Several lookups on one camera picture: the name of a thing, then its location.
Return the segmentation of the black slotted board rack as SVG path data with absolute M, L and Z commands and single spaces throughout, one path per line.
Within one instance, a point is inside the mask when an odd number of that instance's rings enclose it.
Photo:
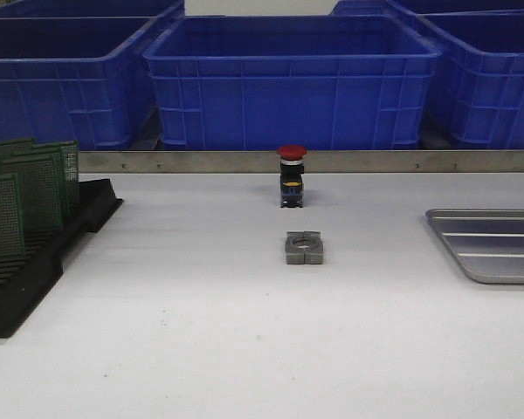
M 63 275 L 62 256 L 121 206 L 108 179 L 81 182 L 79 207 L 60 231 L 31 233 L 26 254 L 0 260 L 0 339 L 12 336 Z

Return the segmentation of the blue plastic bin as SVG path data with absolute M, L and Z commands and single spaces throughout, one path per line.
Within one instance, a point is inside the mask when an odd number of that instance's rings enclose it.
M 425 112 L 456 148 L 524 149 L 524 13 L 428 14 L 441 51 Z
M 0 141 L 123 150 L 155 108 L 147 17 L 0 18 Z
M 414 148 L 439 50 L 385 16 L 186 17 L 145 51 L 170 150 Z

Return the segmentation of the far left blue bin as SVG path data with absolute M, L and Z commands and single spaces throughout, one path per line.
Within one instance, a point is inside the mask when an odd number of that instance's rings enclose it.
M 0 18 L 159 17 L 184 12 L 184 1 L 15 1 L 0 7 Z

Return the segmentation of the silver metal tray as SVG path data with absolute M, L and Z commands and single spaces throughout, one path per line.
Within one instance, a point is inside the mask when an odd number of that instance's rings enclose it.
M 524 285 L 524 209 L 430 209 L 426 218 L 469 279 Z

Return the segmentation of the red emergency stop button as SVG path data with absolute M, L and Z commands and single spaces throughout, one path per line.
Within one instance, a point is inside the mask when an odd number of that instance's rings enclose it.
M 307 149 L 300 145 L 285 145 L 277 150 L 280 156 L 280 207 L 303 206 L 303 157 Z

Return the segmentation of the centre blue plastic bin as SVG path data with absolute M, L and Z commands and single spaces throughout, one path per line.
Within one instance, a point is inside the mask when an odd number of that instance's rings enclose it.
M 385 16 L 186 17 L 145 51 L 170 150 L 414 148 L 439 50 Z

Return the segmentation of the grey metal clamp block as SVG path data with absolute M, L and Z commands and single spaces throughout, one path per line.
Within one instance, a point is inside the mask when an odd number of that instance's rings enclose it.
M 319 231 L 288 231 L 285 241 L 287 264 L 323 264 L 324 246 Z

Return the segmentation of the far right blue bin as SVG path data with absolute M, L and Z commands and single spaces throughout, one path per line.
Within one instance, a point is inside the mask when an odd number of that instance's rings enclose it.
M 524 1 L 338 1 L 331 15 L 377 15 L 383 13 L 426 15 L 467 12 L 523 12 Z

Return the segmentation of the right blue plastic bin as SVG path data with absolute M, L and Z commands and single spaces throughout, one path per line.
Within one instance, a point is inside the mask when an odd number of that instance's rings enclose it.
M 425 112 L 456 148 L 524 149 L 524 13 L 428 14 L 441 51 Z

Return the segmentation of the left blue plastic bin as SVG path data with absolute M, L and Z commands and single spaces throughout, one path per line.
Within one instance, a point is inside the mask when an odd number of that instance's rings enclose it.
M 0 141 L 123 150 L 155 108 L 147 17 L 0 18 Z

